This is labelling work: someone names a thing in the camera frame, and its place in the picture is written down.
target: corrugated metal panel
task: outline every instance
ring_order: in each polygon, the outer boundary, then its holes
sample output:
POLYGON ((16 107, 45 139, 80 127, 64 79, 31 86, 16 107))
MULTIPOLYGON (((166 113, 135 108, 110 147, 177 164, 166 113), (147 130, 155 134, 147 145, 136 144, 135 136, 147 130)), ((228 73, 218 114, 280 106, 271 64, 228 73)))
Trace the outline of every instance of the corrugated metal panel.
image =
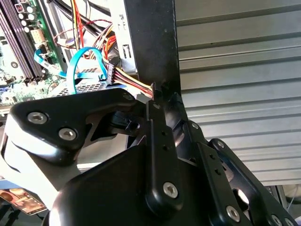
POLYGON ((176 0, 182 97, 264 185, 301 183, 300 0, 176 0))

